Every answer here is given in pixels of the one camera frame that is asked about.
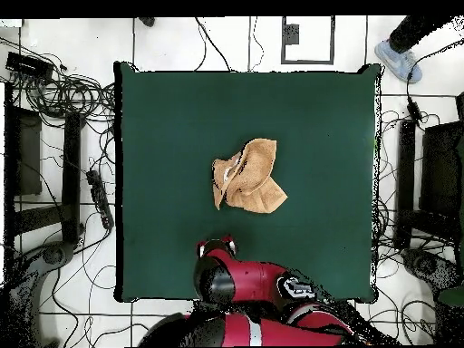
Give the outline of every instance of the green tabletop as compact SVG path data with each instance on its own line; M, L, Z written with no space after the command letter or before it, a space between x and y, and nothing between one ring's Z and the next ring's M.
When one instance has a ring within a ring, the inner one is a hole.
M371 293L375 78L336 72L134 72L122 63L124 300L195 298L199 240L298 269L338 298ZM277 140L272 214L213 203L211 164Z

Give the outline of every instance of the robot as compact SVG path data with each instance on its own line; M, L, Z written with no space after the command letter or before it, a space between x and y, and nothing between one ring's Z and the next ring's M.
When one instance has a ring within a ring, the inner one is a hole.
M199 242L194 311L167 316L139 347L399 344L314 283L272 263L237 260L236 254L230 236Z

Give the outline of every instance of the black cable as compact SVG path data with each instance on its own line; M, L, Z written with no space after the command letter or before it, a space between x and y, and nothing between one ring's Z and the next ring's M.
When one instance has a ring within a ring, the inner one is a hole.
M68 342L70 341L70 339L72 338L72 336L74 335L74 333L76 332L77 330L77 327L79 325L79 319L77 318L77 316L75 314L73 314L70 310L68 310L67 308L64 308L61 304L58 303L58 301L56 300L56 298L54 297L54 293L55 293L55 289L56 289L56 286L58 285L58 282L60 281L60 276L61 276L61 268L58 268L58 276L56 277L56 281L54 282L54 286L52 288L52 298L53 298L53 301L54 303L59 307L61 308L63 311L65 311L67 314L71 315L74 320L76 321L76 325L74 326L74 329L72 330L72 332L70 333L70 335L68 336L68 338L66 339L66 342L64 342L64 345L63 345L63 348L66 348L66 345L68 344Z
M122 333L124 331L127 331L127 330L130 330L132 327L135 327L135 326L139 326L139 327L143 327L145 328L147 331L149 330L149 328L144 325L144 324L141 324L141 323L134 323L133 325L130 325L129 327L126 327L126 328L123 328L119 331L109 331L109 332L106 332L106 333L102 333L100 334L100 336L95 340L95 342L92 344L92 348L95 348L95 344L100 340L100 338L104 335L110 335L110 334L118 334L118 333Z
M259 45L259 48L261 48L261 57L259 59L259 62L257 64L255 64L255 65L253 65L253 68L250 70L250 72L253 72L258 65L261 65L261 62L263 61L263 57L265 57L265 49L263 48L263 45L261 45L261 43L256 39L256 36L255 36L257 18L258 18L258 16L255 19L255 26L253 27L253 39L255 40L256 44Z
M402 325L402 329L404 331L404 335L406 336L406 339L408 340L410 345L413 345L413 342L412 342L411 338L409 337L408 332L406 331L406 329L408 328L407 325L406 325L406 317L409 318L409 319L410 319L410 317L405 315L404 311L406 310L406 308L408 306L416 304L416 303L419 303L419 304L422 304L422 305L427 305L430 309L432 309L435 312L435 307L433 307L432 305L430 305L429 303L427 303L427 302L425 302L423 300L411 300L410 302L408 302L407 304L405 304L403 306L403 308L401 309L401 325ZM432 341L435 342L435 336L433 334L433 331L430 329L430 326L428 325L428 323L425 322L425 320L423 320L423 319L420 319L419 323L420 323L421 326L418 326L418 328L420 328L423 332L428 334L432 338Z
M227 70L228 70L229 72L231 72L230 67L228 66L228 62L227 62L226 58L224 57L224 55L222 54L222 52L220 52L220 51L218 50L218 48L216 47L216 45L213 43L213 41L212 41L211 38L209 37L209 34L208 34L208 32L207 32L207 29L205 28L205 25L203 25L203 24L199 21L199 19L198 19L197 17L195 17L195 20L197 21L198 25L201 27L201 29L202 29L203 32L205 33L205 36L207 37L208 41L211 43L211 45L213 45L213 47L214 47L214 49L217 51L217 53L220 54L220 56L222 57L222 60L224 60L224 63L226 64L226 67L227 67Z
M204 44L203 58L201 59L201 62L200 62L200 64L198 65L198 67L195 68L195 69L193 70L193 72L196 72L196 71L198 71L198 70L201 68L201 66L203 65L203 63L205 62L205 60L206 60L206 58L207 58L207 51L208 51L208 48L207 48L207 41L205 40L205 38L203 37L203 34L201 33L201 26L200 26L200 25L198 25L198 33L199 33L199 35L201 36L201 40L203 40L203 44Z

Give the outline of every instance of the black stand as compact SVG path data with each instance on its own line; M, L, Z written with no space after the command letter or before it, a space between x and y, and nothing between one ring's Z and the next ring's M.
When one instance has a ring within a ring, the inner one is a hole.
M49 272L65 266L73 258L73 251L83 232L80 224L81 200L81 128L84 120L77 114L65 117L63 145L62 203L48 208L28 209L15 213L16 235L51 224L62 224L63 241L47 245L39 253L28 256L22 283L2 295L7 306L0 340L13 347L42 347L38 322L40 292Z

